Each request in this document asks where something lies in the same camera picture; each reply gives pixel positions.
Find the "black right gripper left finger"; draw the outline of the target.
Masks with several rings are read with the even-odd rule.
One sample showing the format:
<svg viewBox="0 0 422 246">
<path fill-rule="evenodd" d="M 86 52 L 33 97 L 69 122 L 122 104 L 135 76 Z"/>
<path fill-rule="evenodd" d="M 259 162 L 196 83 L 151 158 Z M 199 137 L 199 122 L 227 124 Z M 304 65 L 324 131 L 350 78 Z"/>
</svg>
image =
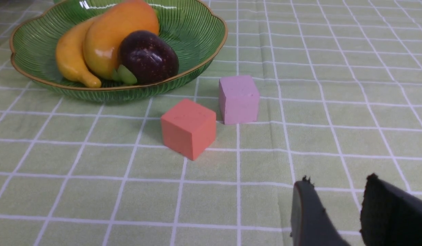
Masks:
<svg viewBox="0 0 422 246">
<path fill-rule="evenodd" d="M 294 183 L 291 214 L 294 246 L 348 246 L 333 226 L 311 178 Z"/>
</svg>

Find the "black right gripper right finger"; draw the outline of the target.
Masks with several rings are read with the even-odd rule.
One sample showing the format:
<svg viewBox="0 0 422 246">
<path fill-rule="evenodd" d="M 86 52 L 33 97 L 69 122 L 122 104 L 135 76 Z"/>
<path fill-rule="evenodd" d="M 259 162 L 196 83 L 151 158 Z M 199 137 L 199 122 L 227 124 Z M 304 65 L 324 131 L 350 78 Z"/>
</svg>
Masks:
<svg viewBox="0 0 422 246">
<path fill-rule="evenodd" d="M 422 200 L 371 174 L 360 224 L 366 246 L 422 246 Z"/>
</svg>

